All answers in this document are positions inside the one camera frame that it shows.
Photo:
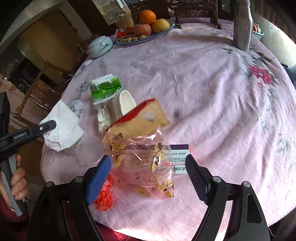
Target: blue gripper pad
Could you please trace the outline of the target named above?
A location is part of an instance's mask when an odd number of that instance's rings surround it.
[[[95,173],[92,181],[87,187],[85,201],[88,205],[92,204],[98,198],[98,195],[103,187],[104,182],[111,170],[111,158],[105,155],[98,164],[98,170]]]

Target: white tissue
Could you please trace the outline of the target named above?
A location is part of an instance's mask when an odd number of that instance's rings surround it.
[[[79,118],[70,108],[60,100],[53,107],[49,115],[40,124],[54,120],[56,128],[43,134],[45,144],[57,152],[74,145],[83,135],[83,130],[78,125]]]

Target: screw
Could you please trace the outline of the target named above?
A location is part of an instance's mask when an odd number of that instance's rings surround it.
[[[216,183],[221,182],[221,178],[218,177],[218,176],[214,176],[214,177],[213,177],[213,180],[214,180],[214,182],[216,182]]]
[[[52,186],[52,184],[53,184],[53,182],[49,181],[49,182],[47,182],[47,183],[45,184],[45,186],[46,186],[47,188],[49,188],[49,187]]]
[[[81,176],[75,177],[75,179],[74,179],[74,181],[75,181],[76,183],[79,183],[79,182],[81,182],[82,180],[83,180],[83,177],[81,177]]]
[[[249,188],[249,187],[251,186],[251,184],[250,184],[249,182],[246,182],[246,181],[243,182],[243,185],[244,185],[245,187],[247,187],[247,188]]]

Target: orange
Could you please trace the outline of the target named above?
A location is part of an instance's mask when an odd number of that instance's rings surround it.
[[[156,20],[156,15],[150,10],[144,10],[140,13],[140,20],[146,24],[152,24]]]

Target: red tassel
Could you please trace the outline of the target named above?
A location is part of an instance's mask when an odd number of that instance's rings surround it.
[[[108,211],[109,208],[113,205],[112,195],[110,188],[114,185],[114,179],[109,174],[106,178],[106,181],[103,184],[103,187],[99,193],[99,196],[96,201],[93,203],[97,204],[96,209],[100,211]]]

